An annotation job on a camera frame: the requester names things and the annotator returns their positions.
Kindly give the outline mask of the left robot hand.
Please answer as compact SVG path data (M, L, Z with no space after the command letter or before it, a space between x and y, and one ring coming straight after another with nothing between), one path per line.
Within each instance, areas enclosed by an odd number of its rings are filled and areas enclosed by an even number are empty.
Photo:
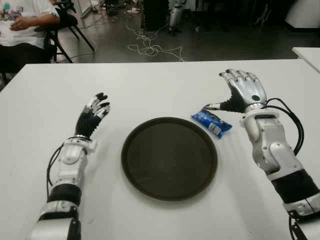
M97 93L83 108L75 125L75 135L90 138L102 119L110 112L108 96Z

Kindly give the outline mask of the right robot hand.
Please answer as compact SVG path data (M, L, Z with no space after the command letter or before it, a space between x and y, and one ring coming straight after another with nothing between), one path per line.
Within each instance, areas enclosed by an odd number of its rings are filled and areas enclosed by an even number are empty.
M229 68L219 76L227 83L231 96L223 102L205 105L204 110L247 113L267 104L265 89L253 73Z

